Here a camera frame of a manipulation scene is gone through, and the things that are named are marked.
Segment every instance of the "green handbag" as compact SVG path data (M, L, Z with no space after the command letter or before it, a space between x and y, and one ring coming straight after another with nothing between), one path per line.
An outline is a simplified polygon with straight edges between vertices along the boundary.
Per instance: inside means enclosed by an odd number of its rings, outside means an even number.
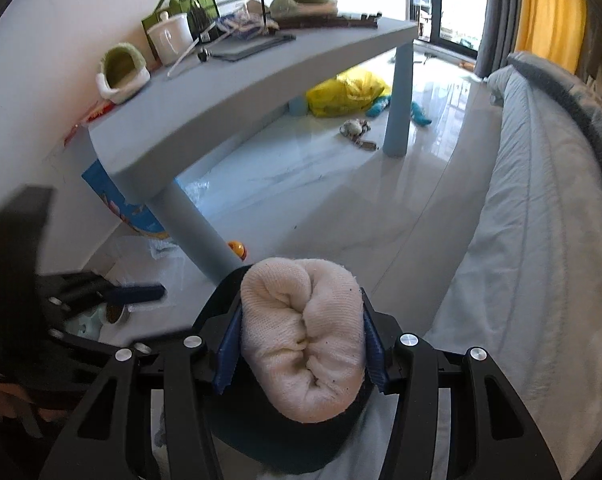
M159 59L159 57L156 53L155 45L148 36L148 29L159 23L159 15L162 12L167 12L169 16L186 12L188 14L188 25L190 26L190 31L193 38L196 38L199 35L200 30L192 13L190 12L192 7L199 7L205 10L206 14L211 19L219 17L219 9L217 8L217 2L215 0L170 0L168 5L164 7L163 3L165 1L166 0L159 0L159 3L156 4L155 10L152 11L152 14L141 20L143 30L146 32L146 38L148 38L148 43L150 44L150 48L152 49L152 54L155 56L155 59Z

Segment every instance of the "blue sock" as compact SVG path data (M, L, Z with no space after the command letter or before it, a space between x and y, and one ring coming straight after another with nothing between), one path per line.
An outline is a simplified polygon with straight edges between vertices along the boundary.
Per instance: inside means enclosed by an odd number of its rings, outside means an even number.
M425 117L425 115L423 114L422 108L419 106L419 104L416 101L412 101L412 120L418 126L428 126L428 124L432 123L431 119L428 119L427 117Z
M375 101L372 103L372 106L366 112L366 117L379 117L381 112L385 110L389 105L392 99L391 95L384 95L381 97L377 97Z

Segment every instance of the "white cup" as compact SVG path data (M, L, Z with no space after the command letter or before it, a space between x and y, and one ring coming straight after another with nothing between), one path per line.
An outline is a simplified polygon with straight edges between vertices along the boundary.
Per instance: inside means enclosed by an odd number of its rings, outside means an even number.
M177 61L193 43L192 34L185 13L168 18L168 13L162 12L159 18L161 21L148 29L148 36L155 46L161 63L169 65Z

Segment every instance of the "toy ball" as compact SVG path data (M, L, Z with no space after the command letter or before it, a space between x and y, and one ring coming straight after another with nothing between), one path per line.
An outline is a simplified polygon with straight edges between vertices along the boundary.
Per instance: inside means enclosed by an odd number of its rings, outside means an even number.
M227 243L227 246L230 247L241 260L245 260L248 257L248 250L245 248L245 245L238 240L230 240Z

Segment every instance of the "sliding glass door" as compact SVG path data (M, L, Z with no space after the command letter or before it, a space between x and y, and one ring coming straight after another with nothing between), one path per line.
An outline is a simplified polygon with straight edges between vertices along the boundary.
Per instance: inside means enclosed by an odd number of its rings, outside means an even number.
M419 39L476 58L487 0L411 0Z

